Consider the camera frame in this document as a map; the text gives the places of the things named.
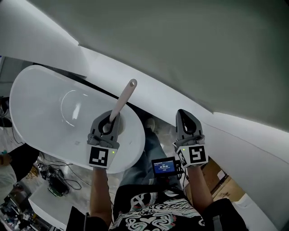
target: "forearm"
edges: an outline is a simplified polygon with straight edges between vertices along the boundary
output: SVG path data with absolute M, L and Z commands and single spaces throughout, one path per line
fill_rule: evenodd
M 93 169 L 90 195 L 90 216 L 102 218 L 107 226 L 112 222 L 112 207 L 105 169 Z
M 213 203 L 213 198 L 206 184 L 200 167 L 188 168 L 191 196 L 194 208 L 202 214 L 205 208 Z

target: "person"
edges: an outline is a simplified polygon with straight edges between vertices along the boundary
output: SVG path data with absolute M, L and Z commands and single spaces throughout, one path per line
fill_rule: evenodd
M 113 212 L 105 169 L 94 168 L 90 217 L 73 208 L 66 230 L 247 230 L 228 199 L 213 202 L 200 167 L 188 168 L 192 204 L 176 176 L 168 184 L 154 178 L 151 160 L 166 158 L 154 130 L 154 120 L 145 128 L 145 148 L 138 162 L 126 170 L 117 190 Z
M 13 185 L 30 172 L 38 156 L 39 151 L 26 143 L 0 155 L 0 205 L 4 203 Z

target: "freestanding bathtub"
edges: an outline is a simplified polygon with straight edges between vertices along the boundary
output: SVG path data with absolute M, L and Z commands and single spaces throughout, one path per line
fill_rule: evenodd
M 32 65 L 22 70 L 14 81 L 9 107 L 13 125 L 27 144 L 59 159 L 91 168 L 86 141 L 92 121 L 112 110 L 116 101 L 52 70 Z M 133 166 L 145 146 L 142 123 L 127 105 L 121 111 L 121 120 L 123 132 L 117 140 L 120 148 L 108 173 Z

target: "hand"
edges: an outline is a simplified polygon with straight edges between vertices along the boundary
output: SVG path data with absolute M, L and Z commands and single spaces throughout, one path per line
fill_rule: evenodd
M 9 165 L 12 161 L 12 158 L 9 154 L 1 155 L 1 159 L 2 159 L 1 165 L 3 165 L 3 166 Z

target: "white curved wall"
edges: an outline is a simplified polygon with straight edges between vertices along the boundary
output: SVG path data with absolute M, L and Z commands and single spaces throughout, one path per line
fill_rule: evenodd
M 289 219 L 288 133 L 234 116 L 212 114 L 140 71 L 85 48 L 69 46 L 69 40 L 60 34 L 49 37 L 52 30 L 43 23 L 35 25 L 43 36 L 37 29 L 29 31 L 31 20 L 37 19 L 23 11 L 16 0 L 0 3 L 0 55 L 85 75 L 89 82 L 117 96 L 131 78 L 137 79 L 138 87 L 129 102 L 172 125 L 179 108 L 194 114 L 202 122 L 209 155 L 279 230 L 283 227 Z M 11 33 L 7 22 L 23 29 L 12 29 Z M 43 46 L 50 48 L 49 52 L 45 53 Z

